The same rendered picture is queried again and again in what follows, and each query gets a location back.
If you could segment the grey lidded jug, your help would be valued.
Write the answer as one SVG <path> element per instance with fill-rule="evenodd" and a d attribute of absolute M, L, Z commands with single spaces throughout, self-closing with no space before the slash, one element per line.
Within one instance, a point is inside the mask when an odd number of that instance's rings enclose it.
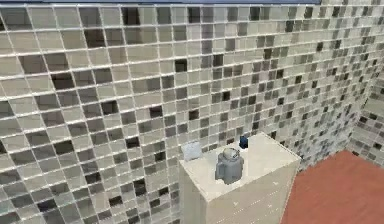
<path fill-rule="evenodd" d="M 244 159 L 235 148 L 225 148 L 216 163 L 215 179 L 230 185 L 242 178 Z"/>

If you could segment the cream chest of drawers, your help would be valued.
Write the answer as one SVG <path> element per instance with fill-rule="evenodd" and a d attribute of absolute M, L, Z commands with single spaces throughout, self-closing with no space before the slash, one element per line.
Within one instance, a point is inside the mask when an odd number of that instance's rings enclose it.
<path fill-rule="evenodd" d="M 216 148 L 179 162 L 181 224 L 280 224 L 300 157 L 263 132 L 248 138 L 242 178 L 215 178 Z"/>

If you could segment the pale grey box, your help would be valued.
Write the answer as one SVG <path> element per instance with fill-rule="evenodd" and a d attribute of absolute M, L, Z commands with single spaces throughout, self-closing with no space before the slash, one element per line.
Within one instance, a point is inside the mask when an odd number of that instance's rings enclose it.
<path fill-rule="evenodd" d="M 187 143 L 181 149 L 185 161 L 198 159 L 202 156 L 202 149 L 198 141 Z"/>

